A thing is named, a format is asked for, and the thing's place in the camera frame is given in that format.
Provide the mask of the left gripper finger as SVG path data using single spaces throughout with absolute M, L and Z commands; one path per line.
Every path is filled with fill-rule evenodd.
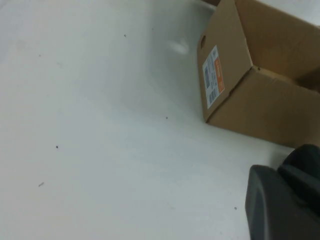
M 320 180 L 290 164 L 252 165 L 245 212 L 252 240 L 318 240 Z

